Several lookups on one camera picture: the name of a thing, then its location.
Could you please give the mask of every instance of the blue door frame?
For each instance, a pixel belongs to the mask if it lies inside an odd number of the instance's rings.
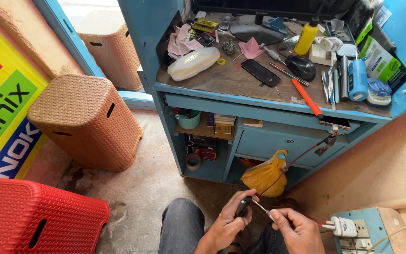
[[[84,71],[85,75],[104,77],[97,63],[87,50],[78,33],[71,25],[57,0],[32,0],[37,9],[43,15],[48,25],[56,33],[70,55]],[[156,107],[151,95],[140,92],[119,91],[126,105],[131,109],[155,110]]]

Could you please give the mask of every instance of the black computer mouse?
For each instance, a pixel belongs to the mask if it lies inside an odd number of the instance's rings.
[[[316,77],[316,67],[313,61],[300,55],[290,55],[285,61],[288,69],[298,78],[313,81]]]

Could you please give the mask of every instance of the pink cloth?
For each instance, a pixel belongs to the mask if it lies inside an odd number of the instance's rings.
[[[169,53],[183,56],[189,53],[191,50],[204,48],[196,40],[189,41],[188,31],[191,26],[184,24],[181,28],[174,26],[175,32],[170,35],[169,45],[167,46],[167,51]]]
[[[252,37],[246,43],[240,42],[239,47],[242,50],[242,53],[244,53],[245,58],[247,59],[254,59],[255,57],[261,55],[264,52],[264,49],[261,49],[259,47],[254,37]]]

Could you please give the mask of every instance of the green banner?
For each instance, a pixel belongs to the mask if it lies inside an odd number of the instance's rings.
[[[37,89],[18,70],[0,86],[0,137]]]

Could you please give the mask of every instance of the white charger with sticker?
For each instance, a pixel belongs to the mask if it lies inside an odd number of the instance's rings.
[[[346,218],[333,216],[330,221],[335,223],[336,229],[333,230],[333,234],[343,237],[355,237],[357,235],[355,222]]]

